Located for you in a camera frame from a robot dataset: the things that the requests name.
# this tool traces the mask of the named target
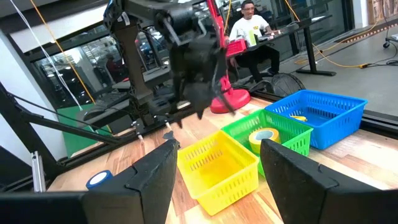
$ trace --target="table leg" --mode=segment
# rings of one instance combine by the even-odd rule
[[[294,33],[289,35],[289,39],[290,39],[290,45],[292,46],[293,55],[297,55],[298,53],[300,53],[300,50],[297,47],[296,36],[294,35]]]
[[[304,31],[304,39],[305,45],[307,47],[307,55],[308,55],[308,63],[310,64],[310,70],[307,69],[298,69],[296,70],[297,73],[305,73],[305,74],[312,74],[312,75],[326,75],[326,76],[334,76],[336,75],[335,72],[327,72],[327,71],[318,71],[317,65],[315,63],[315,56],[313,54],[313,47],[312,47],[312,39],[311,39],[311,31],[309,27],[303,29]]]

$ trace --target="blue tape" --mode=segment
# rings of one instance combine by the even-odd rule
[[[109,170],[101,171],[101,172],[95,174],[92,178],[90,178],[87,181],[86,187],[88,190],[92,189],[93,187],[96,187],[99,184],[102,184],[103,182],[105,182],[106,180],[108,180],[112,177],[113,177],[113,175],[112,175],[111,171],[109,171]]]

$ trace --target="tape roll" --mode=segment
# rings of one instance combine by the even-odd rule
[[[254,152],[256,154],[260,154],[261,140],[263,140],[263,139],[271,139],[274,142],[277,142],[280,144],[278,130],[276,130],[274,128],[262,128],[262,129],[259,129],[255,132],[251,133],[249,136],[249,142],[250,142],[252,152]]]
[[[86,187],[88,190],[92,189],[93,187],[96,187],[99,184],[102,184],[103,182],[105,182],[106,180],[108,180],[112,177],[113,177],[113,175],[112,175],[111,171],[109,171],[109,170],[101,171],[101,172],[95,174],[92,178],[90,178],[87,181]]]

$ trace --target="man sitting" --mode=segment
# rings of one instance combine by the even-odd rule
[[[255,35],[261,37],[262,29],[266,34],[270,34],[272,29],[269,27],[267,21],[265,21],[261,16],[254,15],[254,3],[251,0],[245,0],[242,2],[241,12],[243,17],[236,21],[232,27],[229,40],[235,40],[242,36],[245,40],[249,40],[249,31],[252,30]],[[231,58],[229,61],[232,66],[238,65],[240,67],[246,67],[250,70],[256,82],[262,80],[262,75],[257,68],[257,64],[265,61],[265,59],[271,60],[271,68],[268,69],[267,76],[274,76],[279,72],[279,51],[273,49],[272,47],[262,45],[256,50],[248,51],[242,55]]]

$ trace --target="fan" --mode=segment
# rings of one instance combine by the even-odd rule
[[[299,90],[305,90],[303,83],[294,75],[280,73],[272,77],[271,84],[277,96],[289,96]]]

